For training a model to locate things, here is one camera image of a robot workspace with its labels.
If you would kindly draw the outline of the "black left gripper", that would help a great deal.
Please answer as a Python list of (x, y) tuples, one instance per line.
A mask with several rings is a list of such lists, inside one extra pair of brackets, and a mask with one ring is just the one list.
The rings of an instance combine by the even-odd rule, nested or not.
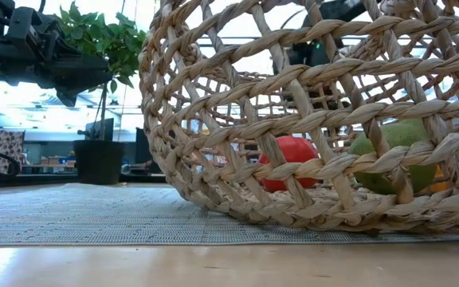
[(56, 61), (56, 79), (51, 64), (56, 57), (55, 39), (42, 39), (37, 45), (18, 48), (7, 40), (0, 41), (0, 81), (17, 86), (34, 83), (41, 88), (55, 88), (57, 98), (66, 107), (77, 102), (75, 92), (94, 88), (112, 79), (108, 62), (94, 55), (65, 57)]

